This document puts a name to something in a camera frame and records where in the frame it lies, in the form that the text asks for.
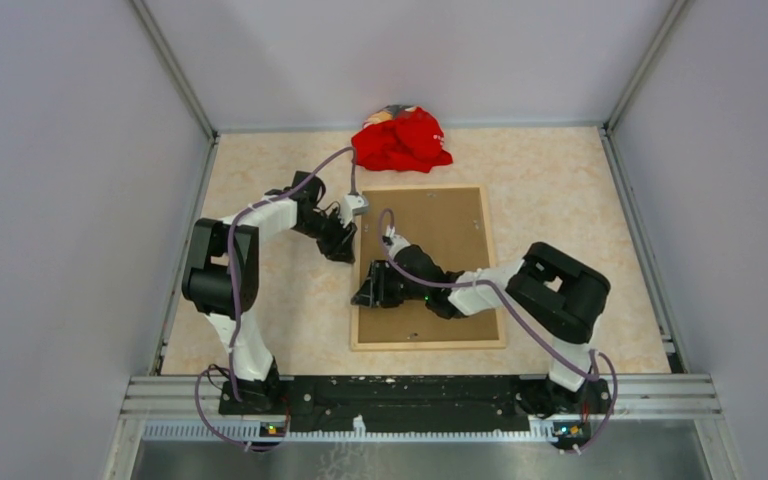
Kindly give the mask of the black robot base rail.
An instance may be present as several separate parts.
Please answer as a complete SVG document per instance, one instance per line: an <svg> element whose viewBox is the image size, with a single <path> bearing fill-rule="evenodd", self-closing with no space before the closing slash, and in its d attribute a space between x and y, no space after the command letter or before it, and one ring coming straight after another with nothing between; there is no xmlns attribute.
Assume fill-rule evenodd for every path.
<svg viewBox="0 0 768 480"><path fill-rule="evenodd" d="M528 430L533 418L605 414L606 380L576 391L545 376L295 376L238 394L224 384L225 416L277 415L293 433L346 432L361 419L371 433L490 433Z"/></svg>

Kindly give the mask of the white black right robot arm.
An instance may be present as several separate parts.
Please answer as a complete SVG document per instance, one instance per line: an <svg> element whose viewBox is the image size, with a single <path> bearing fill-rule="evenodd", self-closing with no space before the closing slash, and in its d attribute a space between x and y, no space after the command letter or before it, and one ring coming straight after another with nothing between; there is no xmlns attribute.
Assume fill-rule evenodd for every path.
<svg viewBox="0 0 768 480"><path fill-rule="evenodd" d="M590 345L609 292L605 276L542 242L518 260L475 271L445 270L421 247L391 243L384 259L371 262L351 303L386 309L421 302L446 320L503 308L552 359L543 380L518 389L521 408L541 418L586 418L614 407Z"/></svg>

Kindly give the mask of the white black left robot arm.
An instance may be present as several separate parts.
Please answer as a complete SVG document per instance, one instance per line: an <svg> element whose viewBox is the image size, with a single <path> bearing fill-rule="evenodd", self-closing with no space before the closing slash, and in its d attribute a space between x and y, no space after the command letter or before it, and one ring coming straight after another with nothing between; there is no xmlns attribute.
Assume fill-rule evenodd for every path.
<svg viewBox="0 0 768 480"><path fill-rule="evenodd" d="M268 413L281 397L275 357L263 341L254 311L261 246L295 231L313 239L330 261L355 260L354 219L368 210L368 200L352 190L334 206L321 208L325 192L318 176L298 171L290 186L267 191L234 215L200 218L193 226L181 293L207 318L227 350L226 410Z"/></svg>

